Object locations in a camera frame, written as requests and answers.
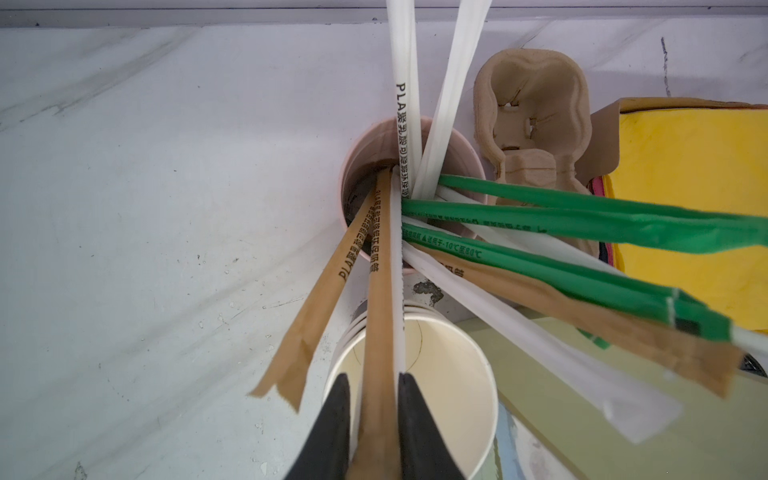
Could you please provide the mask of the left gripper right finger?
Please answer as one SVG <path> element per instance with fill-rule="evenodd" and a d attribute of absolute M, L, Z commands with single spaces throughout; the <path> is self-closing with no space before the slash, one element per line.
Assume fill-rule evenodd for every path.
<path fill-rule="evenodd" d="M 398 429 L 403 479 L 464 479 L 415 378 L 398 378 Z"/>

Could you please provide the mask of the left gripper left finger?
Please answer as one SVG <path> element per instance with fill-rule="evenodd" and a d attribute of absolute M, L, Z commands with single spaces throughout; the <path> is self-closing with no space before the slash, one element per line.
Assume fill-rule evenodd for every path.
<path fill-rule="evenodd" d="M 339 374 L 286 480 L 344 479 L 349 466 L 350 386 Z"/>

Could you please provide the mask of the brown paper straw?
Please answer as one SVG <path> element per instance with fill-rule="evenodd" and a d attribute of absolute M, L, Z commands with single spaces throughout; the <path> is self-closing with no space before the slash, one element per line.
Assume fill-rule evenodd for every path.
<path fill-rule="evenodd" d="M 404 364 L 400 187 L 377 176 L 357 445 L 348 479 L 400 479 L 397 374 Z"/>

